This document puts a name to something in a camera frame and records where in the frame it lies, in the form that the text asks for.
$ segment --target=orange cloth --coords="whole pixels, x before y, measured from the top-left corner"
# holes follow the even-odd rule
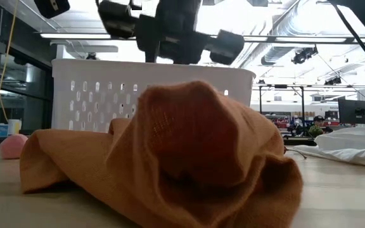
[[[40,130],[22,190],[71,180],[142,227],[289,227],[302,178],[276,126],[203,82],[147,89],[108,134]]]

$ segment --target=plastic basket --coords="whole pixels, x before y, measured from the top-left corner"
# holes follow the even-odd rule
[[[254,73],[235,68],[94,60],[54,60],[52,128],[107,132],[113,118],[131,118],[152,85],[192,80],[250,104]]]

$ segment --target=black cable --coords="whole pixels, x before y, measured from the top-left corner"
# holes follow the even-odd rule
[[[353,87],[353,85],[352,84],[349,84],[339,73],[337,73],[330,65],[329,65],[329,63],[327,63],[323,58],[322,58],[322,56],[320,55],[320,54],[317,54],[319,57],[320,57],[320,59],[326,64],[326,66],[328,66],[329,68],[330,68],[330,70],[332,70],[332,72],[333,73],[335,73],[338,77],[340,77],[344,82],[346,82],[346,84],[348,84],[348,86],[349,87],[351,87],[352,89],[354,89],[358,94],[360,94],[362,97],[364,97],[365,98],[365,95],[362,93],[362,92],[360,92],[358,89],[356,89],[355,87]]]
[[[355,32],[355,30],[353,29],[353,27],[350,25],[350,23],[347,21],[347,19],[345,18],[345,16],[343,15],[343,13],[340,11],[339,7],[336,4],[333,4],[333,7],[335,8],[337,14],[339,15],[340,19],[342,20],[342,22],[345,24],[345,26],[347,27],[347,29],[350,31],[350,33],[354,36],[354,38],[356,39],[356,41],[360,44],[360,47],[363,49],[363,51],[365,52],[365,44],[361,41],[359,35],[357,35],[357,33]]]

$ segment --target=cap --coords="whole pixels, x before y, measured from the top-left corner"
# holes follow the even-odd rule
[[[324,118],[322,116],[316,116],[314,117],[314,121],[324,121]]]

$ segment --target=desk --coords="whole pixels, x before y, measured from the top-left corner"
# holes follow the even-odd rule
[[[365,227],[365,167],[287,153],[305,182],[294,228]],[[137,227],[81,189],[21,195],[18,165],[0,159],[0,227]]]

